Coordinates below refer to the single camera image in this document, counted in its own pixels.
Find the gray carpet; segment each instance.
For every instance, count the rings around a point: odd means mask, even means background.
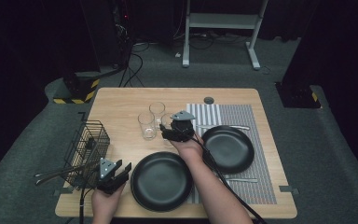
[[[197,48],[208,43],[193,41]],[[127,86],[209,87],[257,89],[266,110],[288,182],[299,190],[294,195],[298,215],[294,219],[271,219],[268,223],[358,223],[358,162],[351,153],[324,99],[321,87],[312,86],[323,108],[284,108],[274,82],[281,81],[298,41],[283,43],[257,40],[255,50],[264,66],[253,70],[243,42],[215,43],[207,49],[190,49],[190,67],[182,68],[182,46],[134,47],[143,67]],[[132,56],[136,70],[140,60]],[[103,77],[98,88],[117,87],[121,73]],[[90,104],[56,105],[51,99],[61,80],[46,86],[46,108],[28,125],[0,163],[0,223],[58,223],[55,206],[63,180],[36,187],[33,175],[59,168],[81,115]],[[77,223],[78,218],[70,223]],[[154,220],[149,223],[189,223],[190,220]],[[117,219],[114,223],[146,223],[141,219]]]

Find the metal shelf frame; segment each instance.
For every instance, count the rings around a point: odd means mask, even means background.
[[[187,0],[186,9],[186,30],[185,44],[183,50],[183,67],[190,66],[190,47],[189,36],[190,27],[198,28],[226,28],[226,29],[244,29],[254,30],[250,42],[246,42],[245,47],[248,50],[254,70],[261,68],[255,55],[255,41],[260,30],[261,22],[264,18],[267,3],[269,0],[262,0],[259,13],[256,15],[240,15],[240,14],[214,14],[214,13],[191,13],[190,0]]]

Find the wire basket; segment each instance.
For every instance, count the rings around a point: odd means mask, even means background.
[[[88,120],[75,131],[71,144],[64,157],[63,168],[81,168],[61,175],[75,189],[95,188],[98,167],[110,144],[110,138],[100,121]]]

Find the human arm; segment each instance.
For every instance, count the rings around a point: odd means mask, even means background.
[[[112,195],[106,194],[99,189],[94,190],[91,197],[92,224],[108,224],[111,222],[117,211],[118,201],[125,185],[124,183]]]
[[[252,224],[246,209],[202,160],[202,148],[193,140],[171,142],[185,161],[199,191],[204,209],[213,224]]]

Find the glass cup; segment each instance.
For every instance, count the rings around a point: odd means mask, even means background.
[[[161,124],[164,125],[166,129],[172,129],[171,123],[172,123],[172,116],[173,113],[166,113],[161,117]],[[170,140],[163,138],[164,140],[164,146],[165,147],[173,147]]]
[[[155,117],[150,112],[144,112],[138,116],[139,126],[141,127],[142,137],[145,140],[152,140],[156,137]]]
[[[149,106],[149,110],[151,113],[153,113],[155,117],[156,128],[159,129],[161,117],[165,114],[165,104],[163,104],[162,102],[155,102]]]

